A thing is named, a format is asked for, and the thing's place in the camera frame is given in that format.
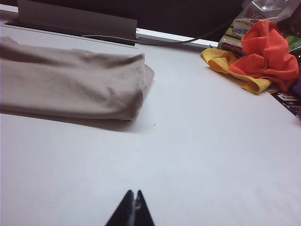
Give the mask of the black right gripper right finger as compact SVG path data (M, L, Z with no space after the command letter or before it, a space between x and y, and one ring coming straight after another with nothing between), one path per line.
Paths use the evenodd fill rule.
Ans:
M134 226L155 226L141 190L137 192L135 200Z

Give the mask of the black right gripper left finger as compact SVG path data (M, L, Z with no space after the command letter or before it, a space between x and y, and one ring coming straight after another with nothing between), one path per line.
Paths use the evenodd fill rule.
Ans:
M133 214L134 193L128 190L105 226L129 226Z

